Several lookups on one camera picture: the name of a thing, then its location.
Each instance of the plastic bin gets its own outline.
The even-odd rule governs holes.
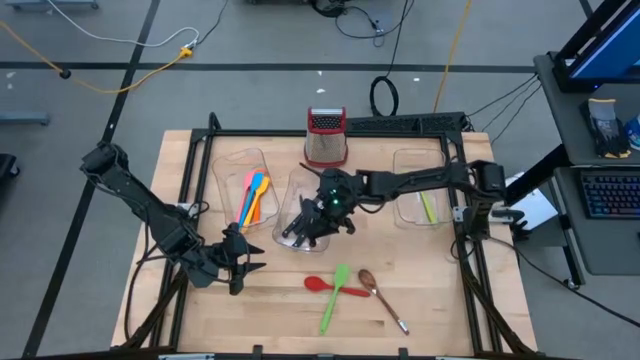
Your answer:
[[[320,178],[310,171],[297,167],[289,174],[289,185],[282,202],[282,209],[278,216],[278,221],[273,229],[273,240],[289,249],[301,252],[322,252],[329,247],[330,236],[316,239],[316,246],[311,247],[309,240],[305,240],[300,247],[294,247],[297,235],[293,232],[288,237],[283,237],[282,232],[300,214],[300,197],[302,199],[313,199],[320,186]]]
[[[393,172],[396,174],[444,165],[445,156],[439,150],[400,149],[393,155]],[[424,228],[452,220],[446,188],[400,195],[394,203],[393,212],[396,226],[405,229]]]
[[[218,181],[227,225],[237,222],[242,211],[242,202],[247,192],[245,186],[247,174],[259,169],[264,171],[265,176],[270,177],[269,169],[260,149],[247,149],[220,157],[213,162],[212,170]],[[270,181],[267,190],[260,198],[260,220],[252,221],[242,227],[243,232],[249,233],[273,225],[278,214],[278,207],[278,199]]]

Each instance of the black metal frame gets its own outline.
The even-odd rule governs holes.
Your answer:
[[[195,162],[195,155],[196,155],[197,147],[200,141],[202,140],[205,141],[205,145],[204,145],[205,149],[204,149],[203,157],[201,160],[201,168],[200,168],[200,174],[198,177],[198,184],[196,186],[196,194],[195,194],[194,202],[199,202],[203,200],[204,185],[206,182],[207,168],[211,158],[211,148],[213,145],[214,136],[304,137],[306,135],[305,130],[225,130],[225,129],[221,129],[219,124],[215,124],[215,125],[216,126],[213,126],[212,128],[210,124],[209,129],[192,130],[189,150],[187,152],[187,161],[185,164],[185,171],[183,174],[182,185],[181,185],[180,195],[178,199],[179,202],[185,202],[187,200],[188,189],[190,186],[190,181],[193,173],[193,166]],[[458,157],[458,159],[460,161],[465,161],[466,159],[465,153],[464,153],[464,147],[462,144],[462,137],[459,132],[422,132],[420,130],[413,133],[395,133],[395,132],[380,132],[380,131],[375,131],[375,132],[350,131],[349,137],[438,139],[441,144],[441,151],[444,153],[446,161],[449,161],[451,159],[449,146],[448,146],[449,142],[454,144],[456,149],[456,156]],[[458,198],[457,198],[456,192],[452,188],[449,189],[449,201],[451,202],[452,206],[458,205]],[[460,231],[458,231],[457,229],[456,229],[456,238],[458,238],[458,240],[462,240],[457,242],[459,253],[466,252],[465,245],[464,245],[464,234],[460,233]],[[489,274],[487,271],[486,260],[484,257],[484,250],[482,248],[481,243],[476,245],[476,251],[474,254],[475,254],[476,268],[479,274],[480,284],[483,290],[485,291],[485,294],[490,299],[490,301],[493,301],[492,294],[491,294],[491,286],[489,283]],[[163,277],[162,277],[162,284],[160,289],[161,297],[162,295],[166,294],[166,291],[169,285],[171,284],[172,274],[173,274],[173,267],[167,264],[165,266]],[[186,303],[186,290],[187,290],[187,285],[185,284],[178,291],[176,302],[175,302],[174,317],[171,324],[171,330],[170,330],[171,332],[169,335],[169,338],[170,338],[169,346],[173,349],[177,349],[178,341],[180,338],[182,317],[184,314],[184,306]],[[480,335],[480,323],[478,320],[478,314],[476,310],[474,295],[466,285],[464,286],[464,297],[465,297],[465,305],[466,305],[466,310],[468,315],[467,317],[469,320],[469,331],[471,336],[472,348],[474,353],[478,354],[483,351],[482,339]],[[492,345],[492,350],[494,353],[496,352],[500,353],[502,352],[502,342],[501,342],[501,337],[498,333],[497,327],[495,326],[493,321],[489,318],[487,318],[487,324],[489,328],[489,336],[490,336],[490,341]],[[154,327],[151,333],[150,346],[155,347],[160,345],[159,342],[160,342],[162,329],[163,329],[163,319],[160,318],[160,320],[158,321],[158,323],[156,324],[156,326]],[[256,354],[255,353],[256,349],[260,349],[260,352],[261,352],[262,348],[261,346],[258,345],[254,349],[253,355]],[[246,358],[246,356],[252,356],[252,354],[234,354],[233,355],[233,357],[236,357],[236,356],[240,358]],[[376,358],[380,358],[380,359],[394,358],[395,359],[396,357],[383,356],[383,357],[376,357]]]
[[[209,127],[207,129],[193,129],[191,132],[191,138],[189,142],[189,149],[187,151],[187,159],[185,163],[185,169],[182,177],[182,184],[178,197],[179,202],[187,202],[189,187],[191,178],[193,175],[194,164],[196,161],[196,153],[200,142],[204,142],[204,149],[201,158],[201,167],[198,174],[198,182],[196,185],[196,192],[194,196],[194,202],[198,203],[203,200],[204,188],[207,179],[207,173],[209,163],[211,160],[211,153],[213,148],[213,140],[215,136],[262,136],[262,137],[303,137],[306,135],[305,130],[223,130],[220,128],[215,115],[212,113],[209,118]],[[397,132],[380,132],[380,131],[351,131],[349,137],[355,138],[425,138],[425,139],[438,139],[440,141],[440,148],[445,155],[447,162],[451,161],[451,154],[449,152],[449,145],[453,144],[456,150],[456,156],[460,161],[465,161],[464,147],[462,144],[462,136],[460,132],[425,132],[422,129],[418,129],[411,133],[397,133]],[[453,188],[448,189],[449,201],[451,206],[458,206],[457,193]],[[470,203],[470,199],[466,197],[467,203]],[[197,218],[194,219],[194,227],[197,228]],[[456,236],[456,243],[458,253],[466,253],[465,248],[465,232],[462,226],[454,224],[454,232]],[[475,244],[476,249],[474,252],[476,260],[476,268],[478,273],[478,283],[482,291],[486,294],[485,302],[493,303],[491,295],[491,286],[489,283],[489,274],[487,271],[486,261],[484,257],[484,250],[482,243]],[[465,273],[465,268],[469,268],[469,264],[465,262],[464,257],[460,257],[459,265],[461,274]],[[83,358],[102,358],[102,359],[134,359],[134,358],[155,358],[159,354],[175,354],[177,353],[178,342],[180,338],[180,332],[183,321],[184,306],[186,303],[186,292],[188,287],[187,281],[180,281],[181,271],[177,272],[176,276],[173,276],[173,266],[167,264],[164,269],[162,284],[160,289],[159,302],[156,304],[150,315],[145,320],[144,335],[136,339],[135,342],[125,343],[122,347],[114,348],[107,352],[97,353],[84,353],[84,354],[70,354],[50,358],[52,360],[73,360]],[[483,358],[505,358],[509,359],[510,355],[504,353],[502,350],[501,336],[499,335],[498,328],[494,321],[487,316],[487,326],[489,330],[489,337],[491,342],[491,351],[485,351],[482,346],[482,338],[480,334],[480,322],[478,319],[476,309],[476,299],[473,291],[465,281],[463,283],[463,293],[465,297],[465,306],[467,311],[467,318],[469,321],[469,333],[471,337],[471,344],[473,348],[474,356],[482,356]],[[169,301],[176,294],[174,316],[171,324],[171,332],[169,334],[169,345],[160,346],[160,338],[163,329],[164,309],[169,304]],[[144,337],[150,334],[149,347],[141,349],[144,342]],[[406,348],[399,348],[397,356],[368,356],[368,355],[356,355],[356,356],[342,356],[342,355],[291,355],[291,354],[263,354],[262,345],[255,345],[252,353],[235,353],[235,354],[222,354],[216,353],[216,359],[428,359],[435,360],[434,356],[409,356],[409,352]],[[518,359],[536,359],[534,355],[519,354]]]

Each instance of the black stand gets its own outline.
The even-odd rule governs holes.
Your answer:
[[[542,160],[527,170],[519,179],[507,186],[505,205],[511,206],[522,200],[527,194],[537,189],[553,175],[553,170],[559,167],[571,166],[569,156],[563,144],[551,150]]]

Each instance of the wooden spoon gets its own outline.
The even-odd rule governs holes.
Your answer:
[[[376,279],[373,277],[373,274],[369,270],[362,269],[358,271],[358,279],[360,279],[360,282],[367,290],[371,291],[373,295],[377,296],[378,299],[382,301],[382,305],[387,308],[387,311],[389,312],[389,314],[391,314],[391,317],[393,317],[393,320],[396,321],[398,326],[400,326],[402,332],[404,332],[405,335],[409,335],[409,328],[407,327],[407,323],[400,320],[398,314],[393,311],[391,305],[389,305],[387,300],[384,299],[384,297],[380,293],[380,289],[378,289],[378,285],[376,284]]]

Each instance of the cable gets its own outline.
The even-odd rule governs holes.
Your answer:
[[[4,21],[0,21],[0,27],[2,27],[3,29],[5,29],[7,31],[7,33],[9,33],[9,35],[14,38],[20,45],[22,45],[24,48],[26,48],[27,50],[29,50],[32,54],[34,54],[37,58],[39,58],[42,62],[44,62],[45,64],[49,65],[50,68],[52,68],[53,70],[55,70],[61,78],[63,79],[69,79],[71,77],[71,71],[67,70],[67,69],[62,69],[61,67],[57,66],[56,64],[54,64],[51,60],[47,59],[44,55],[42,55],[38,50],[36,50],[35,48],[33,48],[31,45],[29,45],[29,43],[27,43],[24,39],[22,39],[18,34],[16,34],[13,29],[11,29],[11,27],[9,27],[9,25],[7,23],[5,23]],[[71,78],[71,81],[73,81],[74,83],[83,86],[89,90],[98,92],[100,94],[119,94],[119,93],[123,93],[126,91],[130,91],[133,90],[135,88],[137,88],[138,86],[142,85],[143,82],[145,82],[146,80],[148,80],[150,77],[152,77],[153,75],[166,70],[167,68],[173,66],[175,63],[177,63],[178,61],[190,57],[193,55],[193,51],[191,49],[188,49],[186,47],[183,47],[180,49],[180,54],[178,55],[178,57],[176,57],[174,60],[172,60],[171,62],[169,62],[168,64],[161,66],[160,68],[151,71],[150,73],[148,73],[147,75],[143,76],[142,79],[136,81],[134,84],[127,86],[125,88],[122,89],[118,89],[118,90],[103,90],[103,89],[99,89],[81,79],[75,79],[75,78]]]
[[[228,3],[229,3],[229,0],[225,0],[224,1],[224,5],[222,6],[222,9],[220,9],[220,12],[218,13],[218,19],[216,20],[216,23],[213,24],[211,29],[209,29],[209,31],[207,31],[206,34],[204,34],[202,39],[198,40],[198,42],[196,43],[197,45],[200,45],[200,44],[204,43],[204,41],[207,40],[207,38],[213,32],[213,30],[215,30],[218,27],[218,25],[220,25],[220,20],[222,20],[222,13],[224,13],[224,9],[227,8],[227,4]]]
[[[364,9],[362,9],[362,8],[360,8],[360,7],[357,7],[357,6],[347,6],[347,7],[345,7],[345,8],[344,8],[344,10],[342,11],[342,14],[341,14],[340,16],[347,15],[347,13],[349,12],[349,10],[358,10],[358,11],[360,11],[361,13],[363,13],[363,14],[364,14],[364,16],[366,16],[366,17],[367,17],[367,21],[369,21],[369,24],[371,25],[371,28],[373,29],[373,31],[375,31],[375,33],[376,33],[376,34],[378,34],[378,33],[382,33],[382,32],[383,32],[383,31],[382,31],[382,29],[380,28],[380,26],[378,26],[378,22],[377,22],[377,21],[374,21],[374,20],[371,18],[371,16],[369,15],[369,13],[368,13],[366,10],[364,10]],[[340,27],[338,26],[337,20],[338,20],[338,19],[336,18],[336,27],[338,28],[338,30],[339,30],[339,31],[341,31],[341,32],[342,32],[342,30],[341,30],[341,29],[340,29]],[[349,34],[346,34],[346,33],[344,33],[344,32],[342,32],[342,33],[343,33],[345,36],[347,36],[347,37],[352,37],[352,36],[351,36],[351,35],[349,35]],[[386,39],[386,37],[385,37],[385,36],[386,36],[386,34],[383,34],[382,36],[372,38],[371,40],[372,40],[372,42],[373,42],[373,46],[374,46],[374,47],[377,47],[377,48],[383,47],[383,46],[384,46],[384,43],[385,43],[385,39]]]
[[[527,262],[527,264],[529,264],[529,266],[531,266],[532,268],[534,268],[535,270],[537,270],[537,271],[538,271],[538,272],[540,272],[541,274],[545,275],[545,276],[546,276],[546,277],[548,277],[549,279],[553,280],[554,282],[556,282],[556,283],[560,284],[563,288],[565,288],[565,289],[567,289],[567,290],[571,291],[572,293],[574,293],[574,294],[578,295],[579,297],[581,297],[581,298],[583,298],[584,300],[586,300],[586,301],[588,301],[588,302],[592,303],[593,305],[595,305],[595,306],[599,307],[600,309],[602,309],[602,310],[604,310],[604,311],[608,312],[609,314],[611,314],[611,315],[613,315],[613,316],[615,316],[615,317],[619,318],[620,320],[626,321],[627,323],[629,323],[629,324],[631,324],[631,325],[633,325],[633,326],[635,326],[635,327],[640,328],[640,322],[635,321],[635,320],[633,320],[633,319],[631,319],[631,318],[629,318],[629,317],[627,317],[627,316],[624,316],[624,315],[620,314],[620,313],[619,313],[619,312],[617,312],[617,311],[611,310],[610,308],[608,308],[608,307],[606,307],[606,306],[602,305],[601,303],[599,303],[599,302],[597,302],[597,301],[593,300],[592,298],[590,298],[590,297],[588,297],[588,296],[586,296],[586,295],[584,295],[584,294],[582,294],[582,293],[578,292],[577,290],[574,290],[574,289],[569,288],[569,287],[568,287],[568,286],[566,286],[566,285],[565,285],[561,280],[557,279],[557,278],[556,278],[556,277],[554,277],[553,275],[551,275],[551,274],[549,274],[548,272],[546,272],[546,271],[542,270],[542,269],[541,269],[540,267],[538,267],[536,264],[534,264],[533,262],[531,262],[531,260],[529,260],[529,259],[528,259],[528,258],[527,258],[523,253],[522,253],[522,251],[520,251],[520,249],[518,249],[518,248],[517,248],[517,247],[515,247],[514,245],[510,244],[509,242],[504,241],[504,240],[500,240],[500,239],[497,239],[497,238],[494,238],[494,237],[492,237],[492,236],[490,236],[490,237],[488,238],[488,240],[494,241],[494,242],[496,242],[496,243],[498,243],[498,244],[501,244],[501,245],[503,245],[503,246],[506,246],[506,247],[508,247],[508,248],[512,249],[513,251],[515,251],[515,252],[516,252],[516,254],[517,254],[519,257],[523,258],[523,259],[524,259],[524,261],[526,261],[526,262]]]
[[[409,0],[404,1],[404,7],[402,8],[402,13],[407,14],[407,5],[409,4]],[[402,20],[400,20],[399,28],[398,28],[398,36],[396,37],[396,45],[393,48],[393,56],[391,57],[391,63],[389,64],[389,69],[384,76],[378,76],[373,79],[371,83],[371,87],[369,88],[369,104],[371,105],[371,112],[375,116],[383,116],[380,111],[378,111],[378,107],[376,106],[375,100],[375,89],[378,86],[378,83],[384,82],[389,87],[389,91],[391,91],[391,97],[393,98],[393,109],[389,116],[394,116],[398,111],[398,106],[400,105],[400,96],[398,95],[398,89],[396,86],[389,80],[389,75],[391,74],[391,70],[393,70],[393,64],[396,61],[396,53],[398,52],[398,45],[400,44],[400,35],[402,34],[402,24],[404,24],[404,19],[406,15],[403,16]]]
[[[195,214],[191,215],[191,219],[195,219],[198,216],[204,214],[205,212],[209,211],[209,209],[211,209],[211,205],[205,201],[202,200],[199,203],[194,202],[193,204],[191,204],[191,206],[189,206],[189,209],[187,209],[187,213],[191,213],[191,210],[193,210],[194,207],[196,207],[196,205],[198,206],[198,211],[196,211]]]
[[[369,19],[369,23],[371,23],[372,27],[375,26],[374,29],[376,29],[376,28],[379,29],[378,25],[371,19],[371,16],[369,16],[369,13],[367,13],[365,10],[362,10],[361,8],[359,8],[357,6],[345,7],[343,9],[342,13],[335,17],[336,28],[338,29],[338,31],[340,31],[340,33],[342,35],[350,37],[352,39],[375,39],[375,38],[379,38],[379,37],[385,37],[386,35],[389,35],[392,32],[394,32],[396,30],[399,30],[402,27],[402,23],[404,22],[404,19],[407,18],[407,16],[409,15],[409,12],[411,12],[411,9],[413,8],[414,4],[415,4],[415,0],[411,0],[411,5],[409,5],[408,7],[405,5],[404,9],[402,9],[402,18],[400,18],[400,21],[395,26],[393,26],[389,31],[377,31],[375,35],[352,35],[352,34],[346,33],[344,30],[342,30],[342,28],[340,27],[340,24],[338,23],[338,19],[341,16],[346,15],[344,10],[349,10],[349,9],[352,9],[352,8],[357,8],[358,10],[362,11],[363,13],[365,13],[365,15]]]
[[[458,243],[458,240],[453,240],[453,242],[451,243],[451,246],[449,247],[449,253],[451,254],[451,257],[453,257],[456,260],[466,261],[467,259],[469,259],[469,256],[473,255],[473,253],[476,251],[476,242],[472,241],[471,251],[465,253],[462,257],[459,257],[453,253],[453,248],[457,243]]]
[[[500,112],[498,112],[498,114],[496,116],[494,116],[488,123],[487,125],[485,125],[484,127],[482,127],[482,130],[480,130],[480,132],[484,132],[489,126],[491,126],[491,124],[493,124],[494,121],[496,121],[497,118],[500,117],[500,115],[504,114],[505,111],[507,111],[507,109],[511,106],[511,104],[513,104],[519,97],[520,95],[526,93],[527,91],[529,91],[529,89],[531,88],[531,86],[533,86],[534,84],[536,84],[536,81],[533,81],[531,83],[529,83],[529,85],[522,90],[521,92],[518,93],[518,95],[516,95],[513,99],[511,99],[511,101],[509,101],[509,103],[507,105],[505,105],[505,107],[502,108],[502,110],[500,110]]]
[[[140,260],[136,261],[136,265],[140,265],[140,264],[145,263],[147,261],[162,260],[162,259],[168,259],[168,258],[169,257],[166,256],[166,255],[142,257]]]
[[[527,103],[527,101],[529,99],[531,99],[531,97],[533,97],[533,95],[535,95],[538,90],[540,90],[540,88],[542,87],[542,84],[540,84],[535,90],[533,90],[533,92],[531,94],[529,94],[529,96],[527,96],[524,101],[522,102],[522,105],[520,105],[520,107],[518,108],[518,110],[516,111],[515,114],[513,114],[513,116],[511,117],[511,119],[509,120],[509,122],[507,122],[507,125],[505,125],[505,127],[502,129],[502,131],[500,131],[500,133],[498,134],[498,136],[496,136],[493,140],[491,140],[491,145],[493,145],[494,142],[496,142],[500,136],[502,136],[502,134],[507,130],[507,128],[509,127],[509,125],[511,125],[511,123],[513,122],[513,120],[516,119],[516,116],[518,116],[518,114],[520,113],[520,110],[522,110],[522,108],[524,107],[524,105]]]
[[[440,80],[440,86],[438,87],[438,93],[436,94],[436,101],[433,104],[433,112],[437,112],[438,103],[440,102],[440,95],[442,94],[442,89],[444,89],[444,84],[447,82],[447,76],[449,75],[449,66],[453,63],[453,55],[456,52],[456,47],[458,46],[458,40],[460,39],[460,34],[462,34],[462,29],[464,28],[464,23],[467,21],[467,17],[469,16],[469,10],[471,9],[471,1],[467,0],[467,5],[464,7],[464,13],[462,14],[462,20],[460,20],[460,25],[458,25],[458,30],[456,31],[456,35],[453,38],[453,42],[451,43],[451,49],[449,50],[449,59],[447,60],[447,65],[444,67],[444,74],[442,74],[442,80]]]
[[[493,100],[492,102],[488,103],[487,105],[481,107],[480,109],[472,112],[471,114],[468,114],[467,116],[473,116],[473,115],[477,115],[479,112],[483,111],[484,109],[488,108],[489,106],[497,103],[498,101],[506,98],[507,96],[513,94],[514,92],[518,91],[520,88],[522,88],[523,86],[525,86],[529,81],[533,80],[533,78],[535,78],[536,76],[538,76],[538,74],[533,74],[530,78],[528,78],[525,82],[523,82],[522,84],[518,85],[515,89],[509,91],[508,93],[500,96],[499,98]]]
[[[178,61],[191,56],[191,50],[187,49],[187,48],[182,48],[182,50],[180,51],[180,54],[178,55],[178,57],[176,57],[175,59],[171,60],[171,62],[167,63],[166,65],[163,65],[153,71],[151,71],[150,73],[146,74],[145,76],[142,77],[142,79],[136,81],[135,83],[124,87],[122,89],[118,89],[118,90],[103,90],[103,89],[99,89],[83,80],[80,79],[71,79],[71,81],[75,82],[78,85],[84,86],[85,88],[89,89],[89,90],[93,90],[97,93],[100,94],[119,94],[119,93],[123,93],[123,92],[127,92],[130,90],[133,90],[135,88],[137,88],[138,86],[142,85],[143,82],[145,82],[146,80],[148,80],[150,77],[152,77],[153,75],[164,71],[168,68],[170,68],[171,66],[173,66],[175,63],[177,63]]]
[[[366,212],[367,214],[377,214],[377,213],[379,213],[379,212],[380,212],[380,210],[382,210],[382,208],[384,208],[384,205],[385,205],[385,204],[386,204],[386,203],[382,203],[382,205],[380,205],[379,207],[377,207],[377,208],[375,208],[375,209],[373,209],[373,210],[369,210],[369,209],[367,209],[366,207],[362,206],[362,204],[358,204],[358,207],[359,207],[360,209],[362,209],[362,211]]]
[[[92,38],[94,38],[96,40],[104,40],[104,41],[112,41],[112,42],[118,42],[118,43],[134,44],[134,45],[140,45],[140,46],[144,46],[144,47],[160,47],[160,46],[163,46],[164,44],[168,43],[169,41],[173,40],[173,38],[175,38],[176,36],[180,35],[184,31],[193,31],[196,34],[196,37],[193,40],[191,40],[190,43],[188,43],[188,44],[186,44],[184,46],[186,48],[192,48],[196,44],[198,44],[198,38],[200,37],[200,32],[197,29],[192,28],[192,27],[183,27],[182,29],[176,31],[171,36],[169,36],[166,40],[164,40],[164,41],[162,41],[162,42],[160,42],[158,44],[145,44],[145,43],[137,42],[135,40],[114,39],[114,38],[97,36],[97,35],[94,35],[94,34],[88,32],[87,30],[83,29],[82,26],[78,25],[75,21],[71,20],[71,18],[68,17],[67,14],[62,12],[62,10],[60,10],[60,8],[58,8],[56,6],[56,4],[53,3],[52,0],[47,0],[47,1],[49,2],[49,5],[51,5],[53,7],[53,9],[58,12],[58,14],[60,14],[63,18],[67,19],[67,21],[69,21],[71,23],[71,25],[75,26],[76,29],[82,31],[85,35],[88,35],[88,36],[90,36],[90,37],[92,37]]]

